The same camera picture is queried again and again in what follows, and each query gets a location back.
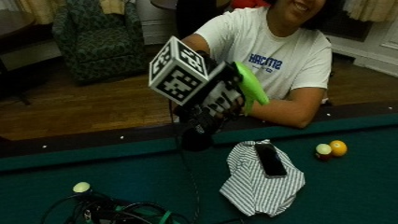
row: striped shirt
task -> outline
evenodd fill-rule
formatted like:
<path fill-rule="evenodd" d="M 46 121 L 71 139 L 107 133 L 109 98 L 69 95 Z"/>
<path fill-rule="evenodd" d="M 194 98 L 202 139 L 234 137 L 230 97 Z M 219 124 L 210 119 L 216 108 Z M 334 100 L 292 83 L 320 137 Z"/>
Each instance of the striped shirt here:
<path fill-rule="evenodd" d="M 275 151 L 287 176 L 267 178 L 255 155 L 255 144 L 270 144 L 270 141 L 247 141 L 238 143 L 232 148 L 226 159 L 231 176 L 223 183 L 219 193 L 246 216 L 264 213 L 274 217 L 291 205 L 295 193 L 304 185 L 304 178 L 286 153 L 276 147 Z"/>

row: pool table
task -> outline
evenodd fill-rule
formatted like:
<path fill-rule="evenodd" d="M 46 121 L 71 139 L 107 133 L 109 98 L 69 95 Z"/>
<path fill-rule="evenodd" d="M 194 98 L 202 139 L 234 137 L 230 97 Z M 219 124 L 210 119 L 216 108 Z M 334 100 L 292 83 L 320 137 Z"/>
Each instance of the pool table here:
<path fill-rule="evenodd" d="M 320 107 L 302 130 L 240 118 L 202 151 L 179 149 L 186 128 L 166 124 L 2 143 L 1 223 L 39 223 L 82 181 L 113 198 L 156 203 L 199 224 L 398 222 L 398 102 Z M 218 191 L 234 145 L 263 139 L 287 154 L 306 183 L 278 216 L 246 217 Z M 335 139 L 347 144 L 347 154 L 319 161 L 315 146 Z M 59 204 L 45 223 L 65 223 L 73 204 Z"/>

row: upholstered chair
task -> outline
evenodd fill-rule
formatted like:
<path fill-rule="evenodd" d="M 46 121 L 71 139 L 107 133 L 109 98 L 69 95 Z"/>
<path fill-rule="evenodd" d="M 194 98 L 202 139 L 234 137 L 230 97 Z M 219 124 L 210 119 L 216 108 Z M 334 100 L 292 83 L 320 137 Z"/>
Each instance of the upholstered chair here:
<path fill-rule="evenodd" d="M 134 3 L 125 3 L 123 13 L 105 14 L 99 0 L 66 0 L 55 14 L 51 34 L 78 85 L 146 70 Z"/>

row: wooden floor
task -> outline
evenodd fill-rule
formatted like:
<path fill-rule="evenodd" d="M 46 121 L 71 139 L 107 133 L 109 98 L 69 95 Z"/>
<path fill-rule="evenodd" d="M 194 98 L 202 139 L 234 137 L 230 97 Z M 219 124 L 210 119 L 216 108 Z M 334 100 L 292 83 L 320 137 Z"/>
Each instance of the wooden floor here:
<path fill-rule="evenodd" d="M 147 48 L 147 61 L 156 48 Z M 334 105 L 398 100 L 398 78 L 334 58 Z M 26 91 L 30 105 L 0 100 L 0 136 L 9 140 L 152 126 L 170 122 L 167 100 L 147 88 L 147 74 L 77 87 L 61 58 L 31 68 L 47 82 Z"/>

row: yellow pool ball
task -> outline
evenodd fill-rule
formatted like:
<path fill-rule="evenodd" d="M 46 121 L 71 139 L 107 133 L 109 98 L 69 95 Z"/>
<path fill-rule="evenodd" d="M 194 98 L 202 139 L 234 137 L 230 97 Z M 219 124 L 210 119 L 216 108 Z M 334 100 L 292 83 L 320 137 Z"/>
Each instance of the yellow pool ball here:
<path fill-rule="evenodd" d="M 347 153 L 347 145 L 339 140 L 334 140 L 328 143 L 331 147 L 331 154 L 334 157 L 341 157 Z"/>

